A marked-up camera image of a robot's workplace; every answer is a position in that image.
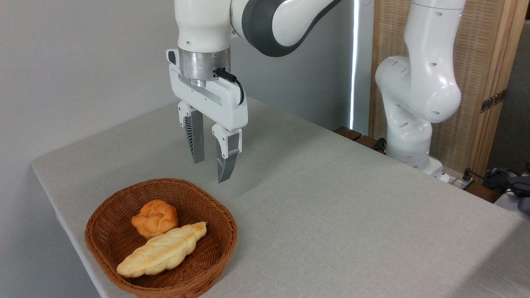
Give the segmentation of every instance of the bread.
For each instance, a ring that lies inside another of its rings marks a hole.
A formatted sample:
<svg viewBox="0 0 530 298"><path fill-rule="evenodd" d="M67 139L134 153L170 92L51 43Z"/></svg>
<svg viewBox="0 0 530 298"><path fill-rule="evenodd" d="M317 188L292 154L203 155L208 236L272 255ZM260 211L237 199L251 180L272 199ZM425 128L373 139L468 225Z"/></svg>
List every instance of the bread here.
<svg viewBox="0 0 530 298"><path fill-rule="evenodd" d="M116 271L124 277L138 277L173 269L195 250L197 241L205 234L205 222L169 230L137 248L118 265Z"/></svg>
<svg viewBox="0 0 530 298"><path fill-rule="evenodd" d="M152 200L132 217L131 223L140 235L151 239L176 227L179 221L175 207L162 200Z"/></svg>

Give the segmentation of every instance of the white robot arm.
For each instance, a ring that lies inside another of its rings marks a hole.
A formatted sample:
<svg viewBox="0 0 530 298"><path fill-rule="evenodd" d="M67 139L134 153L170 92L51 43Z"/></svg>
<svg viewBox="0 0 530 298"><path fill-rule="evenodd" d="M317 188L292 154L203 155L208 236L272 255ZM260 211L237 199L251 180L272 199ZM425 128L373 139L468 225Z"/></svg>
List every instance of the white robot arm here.
<svg viewBox="0 0 530 298"><path fill-rule="evenodd" d="M216 124L218 182L230 177L248 122L243 87L230 72L231 39L245 38L265 55L294 51L340 0L175 0L178 49L168 50L180 124L193 160L204 160L202 115Z"/></svg>
<svg viewBox="0 0 530 298"><path fill-rule="evenodd" d="M405 27L409 57L389 57L377 68L387 119L386 154L436 178L441 163L429 157L431 122L450 118L461 93L453 46L465 0L413 0Z"/></svg>

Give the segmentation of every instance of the door hinge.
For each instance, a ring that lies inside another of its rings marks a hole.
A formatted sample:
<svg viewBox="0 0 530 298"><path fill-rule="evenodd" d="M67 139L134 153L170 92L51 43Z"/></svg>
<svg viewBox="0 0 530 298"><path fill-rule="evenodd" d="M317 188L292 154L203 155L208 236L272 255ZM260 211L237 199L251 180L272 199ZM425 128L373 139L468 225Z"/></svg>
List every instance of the door hinge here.
<svg viewBox="0 0 530 298"><path fill-rule="evenodd" d="M498 103L502 102L505 97L506 97L506 89L504 89L501 92L495 94L494 96L484 100L482 102L482 108L480 109L480 112L483 113L483 112L491 109L491 107L496 106Z"/></svg>

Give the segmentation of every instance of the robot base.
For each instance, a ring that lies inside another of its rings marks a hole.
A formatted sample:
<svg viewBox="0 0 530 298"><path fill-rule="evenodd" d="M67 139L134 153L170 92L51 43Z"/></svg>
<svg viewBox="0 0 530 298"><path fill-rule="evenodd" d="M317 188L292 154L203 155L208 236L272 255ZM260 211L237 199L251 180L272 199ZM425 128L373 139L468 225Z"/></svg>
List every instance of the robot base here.
<svg viewBox="0 0 530 298"><path fill-rule="evenodd" d="M444 172L441 162L434 157L429 156L420 162L404 162L404 164L418 169L425 174L431 175L434 178L438 178L443 182L449 182L449 175Z"/></svg>

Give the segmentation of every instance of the wicker basket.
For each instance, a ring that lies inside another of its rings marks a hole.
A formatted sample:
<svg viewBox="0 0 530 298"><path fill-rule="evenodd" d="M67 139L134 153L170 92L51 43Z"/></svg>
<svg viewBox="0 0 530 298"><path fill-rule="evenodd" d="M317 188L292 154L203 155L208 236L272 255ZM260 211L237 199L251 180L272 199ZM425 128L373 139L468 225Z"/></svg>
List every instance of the wicker basket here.
<svg viewBox="0 0 530 298"><path fill-rule="evenodd" d="M206 235L177 268L123 278L116 267L146 242L131 218L153 199L176 208L179 226L207 222ZM236 239L234 218L221 203L194 184L171 178L141 182L113 194L92 214L85 230L86 245L103 272L119 288L140 298L200 296L218 281Z"/></svg>

